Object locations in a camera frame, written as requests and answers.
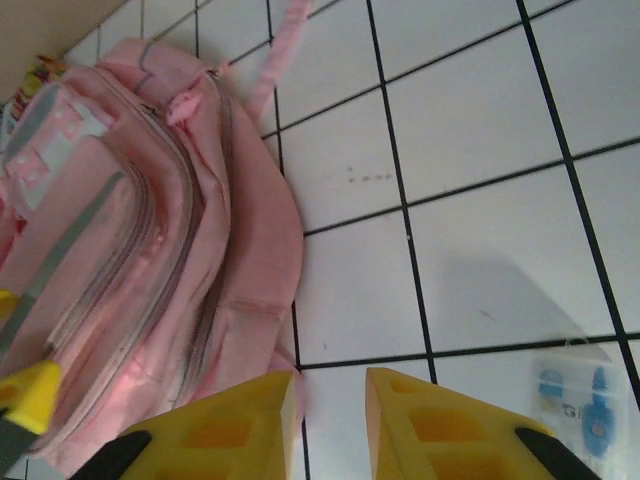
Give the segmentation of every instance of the black grout line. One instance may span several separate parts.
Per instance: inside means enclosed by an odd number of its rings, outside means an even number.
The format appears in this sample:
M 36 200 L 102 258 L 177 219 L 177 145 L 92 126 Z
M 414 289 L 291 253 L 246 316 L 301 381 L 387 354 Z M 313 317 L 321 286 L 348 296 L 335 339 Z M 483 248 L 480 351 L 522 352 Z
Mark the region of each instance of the black grout line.
M 622 359 L 624 360 L 624 364 L 627 369 L 627 373 L 629 375 L 629 381 L 631 382 L 631 387 L 633 389 L 633 394 L 635 396 L 636 403 L 640 408 L 640 377 L 638 376 L 638 370 L 637 370 L 635 361 L 633 359 L 633 354 L 631 352 L 629 340 L 627 339 L 627 336 L 624 330 L 624 325 L 622 323 L 622 318 L 620 317 L 620 312 L 618 310 L 618 305 L 616 303 L 615 295 L 613 293 L 613 288 L 609 280 L 609 275 L 607 273 L 607 269 L 604 263 L 604 258 L 602 256 L 602 252 L 598 244 L 598 239 L 596 237 L 595 229 L 593 227 L 593 222 L 591 221 L 591 216 L 589 215 L 587 202 L 584 198 L 582 187 L 580 185 L 580 180 L 576 172 L 576 167 L 571 157 L 569 143 L 567 141 L 566 135 L 564 133 L 564 129 L 562 127 L 560 114 L 558 112 L 558 108 L 555 103 L 553 93 L 551 91 L 551 85 L 549 83 L 549 79 L 544 69 L 544 64 L 542 62 L 540 50 L 538 49 L 538 44 L 536 42 L 533 28 L 531 26 L 531 21 L 529 20 L 529 16 L 527 14 L 527 8 L 524 4 L 524 0 L 516 0 L 516 4 L 518 5 L 518 10 L 520 12 L 520 17 L 522 19 L 522 25 L 524 27 L 525 34 L 527 36 L 527 41 L 529 43 L 529 48 L 533 56 L 533 61 L 535 63 L 536 70 L 538 72 L 538 77 L 540 80 L 540 84 L 542 86 L 542 91 L 544 92 L 545 100 L 547 102 L 547 107 L 549 109 L 549 114 L 551 116 L 551 120 L 553 122 L 553 126 L 556 132 L 556 137 L 558 138 L 558 143 L 560 145 L 560 150 L 562 151 L 562 156 L 565 160 L 565 166 L 567 169 L 567 174 L 569 176 L 569 181 L 573 189 L 574 197 L 576 199 L 576 205 L 578 207 L 578 212 L 580 214 L 580 218 L 582 219 L 582 224 L 584 226 L 584 231 L 587 236 L 587 241 L 591 249 L 591 255 L 593 257 L 596 271 L 600 279 L 602 292 L 607 302 L 607 307 L 609 309 L 609 314 L 611 316 L 611 322 L 613 323 L 613 328 L 616 332 L 618 344 L 620 346 L 620 352 L 622 353 Z
M 320 8 L 318 8 L 318 10 L 315 10 L 313 12 L 311 12 L 309 14 L 309 16 L 307 17 L 308 19 L 312 19 L 313 17 L 315 17 L 316 15 L 322 13 L 322 12 L 326 12 L 327 10 L 329 10 L 331 7 L 337 5 L 338 3 L 342 2 L 342 0 L 333 0 L 332 2 L 327 3 L 326 5 L 321 6 Z
M 342 222 L 333 223 L 331 225 L 327 225 L 326 227 L 320 227 L 320 228 L 316 228 L 314 230 L 309 230 L 308 232 L 304 233 L 304 236 L 305 237 L 310 237 L 312 235 L 317 235 L 318 233 L 328 232 L 328 231 L 331 231 L 331 230 L 335 230 L 336 228 L 346 227 L 347 225 L 352 225 L 354 223 L 360 223 L 360 222 L 363 222 L 365 220 L 370 220 L 372 218 L 377 218 L 377 217 L 381 217 L 383 215 L 388 215 L 390 213 L 399 212 L 400 210 L 402 210 L 402 206 L 401 205 L 398 205 L 398 206 L 395 206 L 395 207 L 386 208 L 384 210 L 378 210 L 377 212 L 369 213 L 367 215 L 361 215 L 359 217 L 350 218 L 349 220 L 344 220 Z
M 263 140 L 266 140 L 267 138 L 270 138 L 270 137 L 276 135 L 276 133 L 277 132 L 273 132 L 273 133 L 263 137 Z M 581 160 L 585 160 L 587 158 L 591 158 L 591 157 L 594 157 L 594 156 L 597 156 L 597 155 L 601 155 L 601 154 L 604 154 L 604 153 L 610 153 L 610 152 L 613 152 L 613 151 L 616 151 L 616 150 L 619 150 L 619 149 L 628 148 L 630 146 L 634 146 L 634 145 L 638 145 L 638 144 L 640 144 L 640 137 L 634 137 L 634 138 L 631 138 L 629 140 L 624 140 L 622 142 L 613 143 L 611 145 L 606 145 L 604 147 L 600 147 L 600 148 L 597 148 L 597 149 L 594 149 L 594 150 L 589 150 L 587 152 L 583 152 L 583 153 L 581 153 L 579 155 L 576 155 L 576 156 L 574 156 L 572 158 L 575 161 L 581 161 Z M 499 184 L 499 183 L 502 183 L 502 182 L 506 182 L 508 180 L 513 180 L 513 179 L 516 179 L 516 178 L 520 178 L 520 177 L 524 177 L 524 176 L 531 175 L 531 174 L 534 174 L 534 173 L 538 173 L 538 172 L 542 172 L 542 171 L 545 171 L 545 170 L 549 170 L 549 169 L 552 169 L 554 167 L 562 166 L 562 165 L 564 165 L 564 163 L 565 163 L 564 160 L 552 160 L 550 162 L 545 162 L 545 163 L 542 163 L 540 165 L 536 165 L 535 167 L 527 168 L 525 170 L 518 170 L 518 171 L 513 172 L 513 173 L 502 175 L 500 177 L 491 178 L 489 180 L 484 180 L 484 181 L 478 182 L 478 183 L 472 183 L 470 185 L 466 185 L 466 186 L 463 186 L 463 187 L 455 188 L 453 190 L 449 190 L 447 192 L 439 193 L 437 195 L 432 195 L 432 196 L 429 196 L 429 197 L 424 197 L 424 198 L 420 198 L 420 199 L 417 199 L 417 200 L 412 200 L 412 201 L 407 203 L 407 206 L 408 207 L 415 207 L 415 206 L 418 206 L 418 205 L 424 205 L 426 203 L 430 203 L 430 202 L 434 202 L 434 201 L 437 201 L 437 200 L 441 200 L 443 198 L 452 197 L 452 196 L 455 196 L 455 195 L 459 195 L 461 193 L 466 193 L 466 192 L 469 192 L 469 191 L 478 190 L 478 189 L 483 188 L 483 187 Z M 365 220 L 370 220 L 372 218 L 380 217 L 382 215 L 388 215 L 389 213 L 398 212 L 401 209 L 402 209 L 402 207 L 400 205 L 398 205 L 398 206 L 390 207 L 390 208 L 387 208 L 387 209 L 384 209 L 384 210 L 379 210 L 379 211 L 376 211 L 376 212 L 372 212 L 372 213 L 369 213 L 367 215 L 361 215 L 359 217 L 350 218 L 348 220 L 344 220 L 344 221 L 341 221 L 341 222 L 338 222 L 338 223 L 332 223 L 332 224 L 326 225 L 324 227 L 319 227 L 319 228 L 315 228 L 313 230 L 309 230 L 309 231 L 305 232 L 305 236 L 309 237 L 309 236 L 312 236 L 312 235 L 316 235 L 318 233 L 328 232 L 328 231 L 331 231 L 331 230 L 335 230 L 337 228 L 345 227 L 347 225 L 352 225 L 354 223 L 359 223 L 359 222 L 362 222 L 362 221 L 365 221 Z
M 320 368 L 357 367 L 360 365 L 372 365 L 375 363 L 407 362 L 412 360 L 427 360 L 426 353 L 413 353 L 408 355 L 390 355 L 386 357 L 356 358 L 353 360 L 338 360 L 335 362 L 308 363 L 300 365 L 300 370 L 317 370 Z
M 189 13 L 183 15 L 182 17 L 180 17 L 177 21 L 173 22 L 171 25 L 169 25 L 167 28 L 165 28 L 164 30 L 162 30 L 160 33 L 155 34 L 152 39 L 153 40 L 158 40 L 161 39 L 162 37 L 168 35 L 169 33 L 171 33 L 176 27 L 178 27 L 180 24 L 182 24 L 182 22 L 184 22 L 185 20 L 187 20 L 191 15 L 195 15 L 195 10 L 191 10 L 189 11 Z
M 520 177 L 525 177 L 527 175 L 532 175 L 535 173 L 543 172 L 545 170 L 550 170 L 554 167 L 558 167 L 564 164 L 564 160 L 552 160 L 550 162 L 541 163 L 540 165 L 536 165 L 535 167 L 526 168 L 524 170 L 518 170 L 513 173 L 508 173 L 506 175 L 502 175 L 500 177 L 491 178 L 489 180 L 483 180 L 482 182 L 472 183 L 471 185 L 466 185 L 460 188 L 454 188 L 453 190 L 449 190 L 447 192 L 438 193 L 437 195 L 432 195 L 430 197 L 421 198 L 418 200 L 413 200 L 409 202 L 407 205 L 409 207 L 415 207 L 418 205 L 424 205 L 425 203 L 435 202 L 437 200 L 441 200 L 443 198 L 452 197 L 454 195 L 460 195 L 462 193 L 470 192 L 473 190 L 478 190 L 483 187 L 488 187 L 491 185 L 495 185 L 498 183 L 506 182 L 509 180 L 513 180 Z
M 587 150 L 586 152 L 579 153 L 574 155 L 572 159 L 574 161 L 584 160 L 585 158 L 591 158 L 595 155 L 602 155 L 603 153 L 609 153 L 614 150 L 620 150 L 627 147 L 632 147 L 634 145 L 638 145 L 640 143 L 640 137 L 633 137 L 627 140 L 623 140 L 622 142 L 613 143 L 611 145 L 606 145 L 604 147 L 594 148 L 593 150 Z
M 569 347 L 580 345 L 592 345 L 599 343 L 611 343 L 617 341 L 615 335 L 596 335 L 584 338 L 559 338 L 554 340 L 541 340 L 537 342 L 512 343 L 508 345 L 493 345 L 488 347 L 461 348 L 458 350 L 445 350 L 434 352 L 435 358 L 464 357 L 469 355 L 486 355 L 491 353 L 521 352 L 523 350 L 540 350 L 543 348 Z
M 278 88 L 273 89 L 273 107 L 276 114 L 276 129 L 280 127 L 280 103 L 278 100 Z M 282 152 L 282 133 L 276 133 L 276 144 L 278 145 L 278 166 L 280 167 L 280 173 L 284 177 L 284 153 Z
M 316 112 L 310 113 L 309 115 L 307 115 L 305 117 L 302 117 L 299 120 L 295 120 L 295 121 L 293 121 L 291 123 L 288 123 L 284 127 L 280 128 L 280 131 L 284 132 L 285 130 L 289 130 L 290 128 L 293 128 L 293 127 L 295 127 L 297 125 L 300 125 L 301 123 L 304 123 L 307 120 L 311 120 L 312 118 L 315 118 L 315 117 L 317 117 L 319 115 L 322 115 L 323 113 L 326 113 L 326 112 L 328 112 L 330 110 L 333 110 L 334 108 L 338 108 L 338 107 L 344 105 L 345 103 L 349 103 L 352 100 L 356 100 L 356 99 L 358 99 L 360 97 L 363 97 L 366 94 L 371 93 L 374 90 L 377 90 L 378 88 L 380 88 L 379 84 L 378 85 L 373 85 L 373 86 L 371 86 L 369 88 L 365 88 L 364 90 L 362 90 L 362 91 L 360 91 L 358 93 L 354 93 L 353 95 L 351 95 L 351 96 L 349 96 L 347 98 L 344 98 L 344 99 L 342 99 L 342 100 L 340 100 L 338 102 L 332 103 L 331 105 L 329 105 L 327 107 L 324 107 L 324 108 L 322 108 L 322 109 L 320 109 L 320 110 L 318 110 Z
M 384 104 L 385 117 L 387 127 L 389 128 L 389 141 L 391 142 L 391 152 L 393 155 L 393 164 L 396 170 L 396 180 L 398 182 L 398 192 L 400 194 L 400 204 L 402 205 L 402 216 L 404 218 L 404 227 L 407 235 L 407 246 L 409 249 L 409 257 L 411 259 L 411 269 L 413 270 L 413 282 L 416 290 L 416 300 L 418 302 L 418 311 L 420 312 L 420 323 L 422 325 L 422 335 L 424 339 L 424 347 L 427 353 L 427 363 L 429 364 L 429 375 L 432 383 L 438 383 L 436 375 L 436 365 L 433 361 L 433 351 L 431 350 L 431 337 L 429 335 L 429 325 L 427 323 L 427 313 L 422 296 L 422 282 L 420 281 L 420 271 L 418 270 L 418 257 L 415 245 L 413 243 L 413 232 L 411 229 L 411 218 L 409 216 L 409 208 L 407 207 L 407 196 L 404 190 L 404 180 L 402 178 L 402 167 L 400 165 L 400 156 L 398 154 L 398 145 L 396 144 L 396 134 L 393 128 L 393 118 L 391 115 L 391 105 L 389 103 L 389 94 L 384 81 L 384 69 L 382 66 L 382 54 L 380 53 L 380 44 L 378 43 L 378 33 L 376 31 L 376 22 L 373 14 L 373 5 L 371 0 L 367 0 L 367 11 L 369 14 L 369 23 L 371 25 L 371 39 L 373 41 L 373 49 L 376 55 L 376 63 L 378 65 L 378 77 L 380 81 L 380 91 L 382 92 L 382 101 Z
M 307 421 L 302 420 L 302 452 L 304 454 L 304 478 L 311 480 L 311 462 L 309 461 L 309 442 L 307 440 Z
M 102 24 L 96 27 L 96 61 L 100 60 L 100 47 L 102 47 Z
M 478 45 L 480 45 L 481 43 L 487 42 L 489 40 L 492 40 L 495 37 L 498 37 L 500 35 L 502 35 L 503 33 L 506 33 L 510 30 L 514 30 L 518 27 L 520 27 L 522 25 L 522 22 L 514 22 L 510 25 L 507 25 L 506 27 L 503 27 L 499 30 L 496 30 L 495 32 L 489 33 L 488 35 L 485 35 L 484 37 L 480 37 L 477 40 L 474 40 L 473 42 L 469 42 L 465 45 L 462 45 L 461 47 L 458 47 L 454 50 L 451 50 L 449 52 L 443 53 L 442 55 L 432 58 L 431 60 L 422 63 L 420 65 L 418 65 L 417 67 L 413 67 L 410 68 L 409 70 L 399 73 L 391 78 L 389 78 L 386 82 L 387 84 L 389 83 L 393 83 L 396 82 L 398 80 L 402 80 L 405 77 L 408 77 L 409 75 L 413 75 L 414 73 L 417 73 L 421 70 L 424 70 L 427 67 L 430 67 L 436 63 L 440 63 L 443 60 L 446 60 L 447 58 L 453 57 L 454 55 L 457 55 L 458 53 L 464 52 L 465 50 L 469 50 L 470 48 L 476 47 Z
M 517 172 L 513 172 L 513 173 L 509 173 L 507 175 L 503 175 L 501 177 L 495 177 L 489 180 L 484 180 L 482 182 L 479 183 L 472 183 L 471 185 L 466 185 L 464 187 L 460 187 L 460 188 L 455 188 L 453 190 L 449 190 L 447 192 L 443 192 L 443 193 L 439 193 L 437 195 L 432 195 L 429 197 L 425 197 L 425 198 L 420 198 L 418 200 L 412 200 L 411 202 L 407 202 L 407 207 L 411 208 L 411 207 L 415 207 L 418 205 L 424 205 L 425 203 L 430 203 L 430 202 L 435 202 L 437 200 L 441 200 L 443 198 L 447 198 L 447 197 L 452 197 L 455 195 L 459 195 L 461 193 L 466 193 L 469 191 L 473 191 L 473 190 L 478 190 L 480 188 L 486 187 L 486 186 L 490 186 L 490 185 L 495 185 L 498 183 L 502 183 L 502 182 L 506 182 L 508 180 L 513 180 L 515 178 L 520 178 L 520 177 L 524 177 L 527 175 L 531 175 L 534 173 L 538 173 L 538 172 L 542 172 L 545 170 L 549 170 L 551 168 L 554 167 L 558 167 L 564 164 L 563 160 L 553 160 L 551 162 L 546 162 L 540 165 L 537 165 L 535 167 L 531 167 L 531 168 L 527 168 L 525 170 L 519 170 Z M 324 233 L 324 232 L 328 232 L 331 230 L 335 230 L 337 228 L 341 228 L 341 227 L 345 227 L 347 225 L 352 225 L 354 223 L 359 223 L 359 222 L 363 222 L 365 220 L 370 220 L 372 218 L 377 218 L 377 217 L 381 217 L 383 215 L 388 215 L 390 213 L 395 213 L 395 212 L 399 212 L 400 210 L 402 210 L 402 206 L 401 205 L 397 205 L 395 207 L 390 207 L 390 208 L 386 208 L 384 210 L 379 210 L 373 213 L 369 213 L 367 215 L 361 215 L 359 217 L 354 217 L 354 218 L 350 218 L 348 220 L 344 220 L 342 222 L 338 222 L 338 223 L 333 223 L 324 227 L 320 227 L 320 228 L 316 228 L 313 230 L 309 230 L 307 232 L 305 232 L 305 237 L 309 237 L 312 235 L 317 235 L 318 233 Z
M 633 334 L 634 338 L 637 336 L 640 338 L 640 332 Z M 486 347 L 470 347 L 461 348 L 456 350 L 442 350 L 433 352 L 433 358 L 451 358 L 451 357 L 464 357 L 470 355 L 487 355 L 492 353 L 506 353 L 506 352 L 521 352 L 526 350 L 541 350 L 545 348 L 556 348 L 564 346 L 580 346 L 580 345 L 598 345 L 601 343 L 616 342 L 616 335 L 594 335 L 589 337 L 575 337 L 575 338 L 556 338 L 551 340 L 539 340 L 533 342 L 511 343 L 505 345 L 491 345 Z M 323 368 L 340 368 L 340 367 L 355 367 L 361 365 L 373 365 L 377 363 L 398 363 L 415 360 L 427 360 L 427 354 L 417 353 L 409 355 L 391 355 L 387 357 L 371 357 L 371 358 L 358 358 L 353 360 L 339 360 L 335 362 L 323 362 L 323 363 L 309 363 L 300 365 L 300 369 L 317 370 Z
M 544 15 L 559 10 L 560 8 L 566 7 L 567 5 L 576 2 L 577 0 L 564 0 L 562 3 L 557 3 L 555 5 L 551 5 L 550 7 L 544 8 L 533 15 L 529 15 L 530 20 L 535 20 L 537 18 L 543 17 Z
M 296 368 L 300 370 L 300 341 L 298 337 L 298 310 L 295 300 L 291 304 L 291 323 L 293 324 L 293 350 L 296 361 Z
M 558 143 L 560 145 L 560 151 L 562 152 L 562 158 L 564 158 L 565 160 L 570 159 L 571 152 L 569 150 L 569 143 L 567 142 L 567 137 L 564 133 L 562 122 L 560 121 L 560 114 L 558 113 L 558 107 L 556 106 L 556 102 L 553 98 L 553 93 L 551 92 L 549 79 L 547 78 L 544 65 L 542 64 L 542 57 L 540 56 L 538 44 L 536 43 L 536 39 L 533 35 L 533 27 L 531 27 L 531 22 L 527 14 L 527 9 L 524 5 L 524 0 L 515 1 L 518 5 L 518 10 L 520 11 L 522 26 L 524 27 L 527 42 L 529 43 L 529 49 L 531 50 L 531 54 L 533 56 L 533 63 L 535 64 L 536 71 L 538 72 L 540 86 L 542 87 L 542 92 L 544 94 L 545 101 L 547 102 L 547 108 L 551 116 L 551 122 L 553 123 L 556 137 L 558 137 Z
M 258 45 L 256 45 L 255 47 L 250 48 L 249 50 L 247 50 L 246 52 L 238 55 L 236 58 L 234 58 L 233 60 L 229 61 L 229 65 L 233 65 L 234 63 L 239 62 L 240 60 L 244 60 L 246 57 L 248 57 L 249 55 L 251 55 L 252 53 L 257 52 L 258 50 L 260 50 L 262 47 L 264 47 L 265 45 L 270 45 L 271 44 L 271 40 L 265 40 L 262 43 L 259 43 Z
M 200 58 L 200 15 L 198 14 L 198 0 L 193 0 L 195 24 L 196 24 L 196 57 Z
M 260 137 L 260 139 L 261 139 L 261 140 L 269 140 L 271 137 L 273 137 L 273 136 L 275 136 L 275 135 L 277 135 L 277 134 L 278 134 L 278 132 L 277 132 L 277 131 L 269 132 L 269 133 L 267 133 L 267 134 L 265 134 L 265 135 L 262 135 L 262 136 Z

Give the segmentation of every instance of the small plastic package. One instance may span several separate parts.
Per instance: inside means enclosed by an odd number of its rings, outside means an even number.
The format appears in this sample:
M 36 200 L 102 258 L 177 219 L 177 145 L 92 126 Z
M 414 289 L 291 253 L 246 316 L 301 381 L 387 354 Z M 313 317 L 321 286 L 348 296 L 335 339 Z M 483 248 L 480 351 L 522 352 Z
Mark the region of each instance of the small plastic package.
M 532 417 L 603 480 L 627 480 L 628 379 L 596 345 L 541 350 Z

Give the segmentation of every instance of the backpack zipper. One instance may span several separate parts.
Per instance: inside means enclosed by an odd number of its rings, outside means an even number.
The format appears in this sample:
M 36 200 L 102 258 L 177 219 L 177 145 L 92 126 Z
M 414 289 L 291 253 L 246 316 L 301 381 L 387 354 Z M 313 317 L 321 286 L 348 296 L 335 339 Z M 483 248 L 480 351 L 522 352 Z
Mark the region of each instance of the backpack zipper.
M 104 143 L 103 145 L 111 150 L 114 157 L 119 157 L 110 147 Z M 133 181 L 135 191 L 139 193 L 134 214 L 130 216 L 129 225 L 119 234 L 120 241 L 116 243 L 122 246 L 114 249 L 76 303 L 67 309 L 60 323 L 49 335 L 46 349 L 50 352 L 51 358 L 58 357 L 57 352 L 64 351 L 64 347 L 78 332 L 84 320 L 93 313 L 104 294 L 111 286 L 119 284 L 122 274 L 128 272 L 128 267 L 135 261 L 138 253 L 147 246 L 149 233 L 153 231 L 155 202 L 151 195 L 149 181 L 135 165 L 124 161 L 121 163 Z
M 220 99 L 220 143 L 222 147 L 222 155 L 227 170 L 227 178 L 229 180 L 229 188 L 231 188 L 232 172 L 233 172 L 233 108 L 231 97 L 218 81 L 215 72 L 208 71 L 207 77 L 209 82 L 214 86 Z M 233 226 L 229 232 L 229 236 L 233 232 Z M 218 308 L 218 299 L 222 290 L 224 273 L 226 271 L 226 256 L 220 266 L 220 271 L 216 275 L 216 279 L 207 295 L 204 298 L 201 307 L 201 315 L 198 324 L 193 332 L 192 347 L 187 352 L 187 360 L 184 367 L 184 375 L 182 383 L 175 396 L 173 408 L 183 405 L 190 400 L 196 387 L 201 381 L 206 368 L 211 363 L 211 350 L 213 348 L 211 342 L 211 333 L 213 331 L 213 319 Z
M 127 340 L 125 345 L 120 345 L 119 348 L 116 349 L 116 358 L 112 358 L 110 363 L 110 365 L 113 365 L 114 363 L 117 365 L 115 370 L 110 372 L 107 379 L 101 381 L 100 377 L 104 376 L 104 372 L 109 370 L 109 368 L 104 368 L 91 387 L 89 387 L 88 391 L 84 394 L 78 407 L 71 416 L 66 419 L 63 427 L 57 432 L 52 432 L 49 435 L 41 437 L 42 440 L 45 441 L 47 440 L 47 437 L 50 438 L 49 441 L 46 441 L 46 446 L 44 448 L 38 449 L 36 447 L 36 450 L 41 452 L 54 449 L 69 436 L 73 435 L 85 420 L 87 420 L 91 413 L 97 408 L 105 391 L 109 389 L 120 370 L 126 364 L 125 360 L 133 353 L 134 345 L 153 327 L 154 324 L 149 320 L 154 318 L 159 311 L 163 311 L 166 308 L 168 300 L 170 299 L 170 293 L 175 291 L 182 273 L 187 254 L 191 248 L 195 230 L 198 226 L 200 212 L 202 210 L 200 206 L 201 197 L 198 186 L 199 184 L 195 170 L 190 161 L 189 153 L 181 142 L 175 138 L 175 135 L 170 131 L 169 127 L 164 125 L 163 119 L 160 117 L 157 110 L 146 105 L 132 102 L 118 90 L 118 87 L 114 85 L 114 80 L 104 75 L 99 69 L 91 67 L 77 68 L 83 68 L 84 70 L 98 76 L 101 83 L 103 83 L 111 93 L 117 96 L 122 103 L 130 107 L 132 111 L 135 112 L 138 120 L 148 127 L 151 133 L 160 140 L 160 143 L 168 147 L 171 151 L 169 156 L 177 160 L 179 163 L 178 171 L 185 191 L 185 201 L 183 206 L 184 215 L 183 221 L 178 227 L 178 234 L 182 235 L 176 239 L 176 245 L 179 245 L 179 250 L 172 252 L 173 254 L 170 255 L 169 260 L 167 261 L 168 267 L 159 275 L 159 278 L 167 277 L 167 279 L 163 282 L 162 289 L 157 294 L 154 301 L 149 303 L 144 312 L 141 312 L 140 318 L 144 320 L 140 322 L 138 331 L 125 339 Z

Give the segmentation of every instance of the pink backpack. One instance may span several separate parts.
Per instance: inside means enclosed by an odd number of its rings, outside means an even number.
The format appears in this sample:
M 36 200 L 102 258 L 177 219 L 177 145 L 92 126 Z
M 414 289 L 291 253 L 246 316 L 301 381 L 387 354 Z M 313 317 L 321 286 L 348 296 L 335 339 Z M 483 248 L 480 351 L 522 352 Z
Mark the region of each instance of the pink backpack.
M 45 87 L 11 137 L 0 288 L 20 301 L 0 329 L 0 377 L 62 366 L 33 451 L 64 473 L 131 424 L 294 368 L 277 337 L 302 228 L 254 120 L 308 8 L 289 7 L 253 119 L 200 60 L 127 40 Z

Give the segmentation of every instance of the floor tile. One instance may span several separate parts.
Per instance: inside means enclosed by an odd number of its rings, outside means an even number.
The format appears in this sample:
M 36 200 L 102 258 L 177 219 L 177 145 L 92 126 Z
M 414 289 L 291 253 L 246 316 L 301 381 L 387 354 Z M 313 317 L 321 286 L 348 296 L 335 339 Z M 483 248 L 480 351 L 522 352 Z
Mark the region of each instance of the floor tile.
M 27 480 L 64 480 L 64 475 L 41 459 L 29 460 Z
M 140 36 L 142 0 L 129 0 L 100 27 L 100 56 L 115 47 L 122 39 Z
M 268 40 L 268 26 L 265 0 L 213 1 L 198 11 L 200 57 L 233 60 Z
M 524 0 L 529 16 L 563 3 L 565 0 Z
M 231 65 L 228 82 L 242 103 L 249 100 L 258 84 L 258 78 L 270 51 L 271 47 L 265 45 Z M 276 111 L 273 100 L 259 122 L 259 130 L 262 134 L 276 130 Z
M 371 365 L 376 366 L 429 379 L 426 361 Z M 313 480 L 371 480 L 364 402 L 366 371 L 366 366 L 357 366 L 305 372 L 309 389 L 307 440 Z
M 80 40 L 65 54 L 63 60 L 68 65 L 94 65 L 98 61 L 98 29 Z
M 560 156 L 528 52 L 519 28 L 388 87 L 409 200 Z
M 3 478 L 11 478 L 16 480 L 24 480 L 27 473 L 27 457 L 22 457 L 18 462 L 11 467 Z
M 279 85 L 283 125 L 378 83 L 364 1 L 343 0 L 314 17 Z
M 400 213 L 308 237 L 303 272 L 303 364 L 424 353 Z
M 636 365 L 640 365 L 640 340 L 634 340 L 631 343 L 631 350 L 636 360 Z
M 144 37 L 164 32 L 195 9 L 193 0 L 143 0 Z
M 372 3 L 386 78 L 520 20 L 513 0 Z
M 159 38 L 160 41 L 165 42 L 172 47 L 181 48 L 185 52 L 192 55 L 196 53 L 196 17 L 195 15 L 189 15 L 178 25 L 174 26 L 171 30 L 164 33 Z
M 435 351 L 612 333 L 564 167 L 410 214 Z
M 577 162 L 587 208 L 627 331 L 640 331 L 640 146 Z
M 400 204 L 378 90 L 284 131 L 282 150 L 306 230 Z
M 640 134 L 640 4 L 580 0 L 533 22 L 573 153 Z
M 569 347 L 566 351 L 576 355 L 586 355 L 589 358 L 608 358 L 624 375 L 624 362 L 616 343 Z M 479 400 L 531 416 L 533 413 L 532 390 L 535 388 L 532 375 L 536 355 L 535 351 L 521 351 L 437 359 L 438 383 Z M 618 412 L 618 420 L 624 424 L 622 419 L 624 417 L 628 419 L 626 423 L 629 430 L 626 435 L 628 435 L 629 444 L 632 444 L 633 439 L 640 435 L 640 411 L 635 404 L 630 386 L 627 388 L 625 399 L 627 411 Z M 633 467 L 637 462 L 637 455 L 633 455 L 631 448 L 628 452 L 628 458 L 622 461 L 629 464 L 629 473 L 637 472 L 638 470 L 634 469 L 637 467 Z

